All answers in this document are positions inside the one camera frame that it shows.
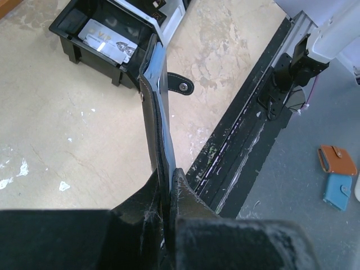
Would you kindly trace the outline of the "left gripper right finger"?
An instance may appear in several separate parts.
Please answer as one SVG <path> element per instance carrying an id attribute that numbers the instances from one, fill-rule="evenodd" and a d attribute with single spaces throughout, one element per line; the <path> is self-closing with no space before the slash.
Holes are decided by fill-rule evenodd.
<path id="1" fill-rule="evenodd" d="M 319 269 L 313 245 L 288 220 L 230 219 L 215 214 L 173 173 L 165 244 L 175 269 Z"/>

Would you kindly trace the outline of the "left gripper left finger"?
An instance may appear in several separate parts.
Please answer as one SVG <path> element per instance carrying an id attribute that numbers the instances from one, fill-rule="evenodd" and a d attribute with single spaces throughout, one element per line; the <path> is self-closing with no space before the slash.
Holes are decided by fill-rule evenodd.
<path id="1" fill-rule="evenodd" d="M 1 211 L 2 269 L 158 269 L 164 175 L 114 209 Z"/>

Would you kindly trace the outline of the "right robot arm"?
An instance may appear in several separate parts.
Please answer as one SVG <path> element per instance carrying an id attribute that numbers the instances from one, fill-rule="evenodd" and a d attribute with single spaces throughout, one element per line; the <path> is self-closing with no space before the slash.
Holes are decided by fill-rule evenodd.
<path id="1" fill-rule="evenodd" d="M 303 11 L 316 25 L 306 49 L 309 57 L 328 63 L 342 54 L 359 67 L 359 1 L 277 1 L 290 17 Z"/>

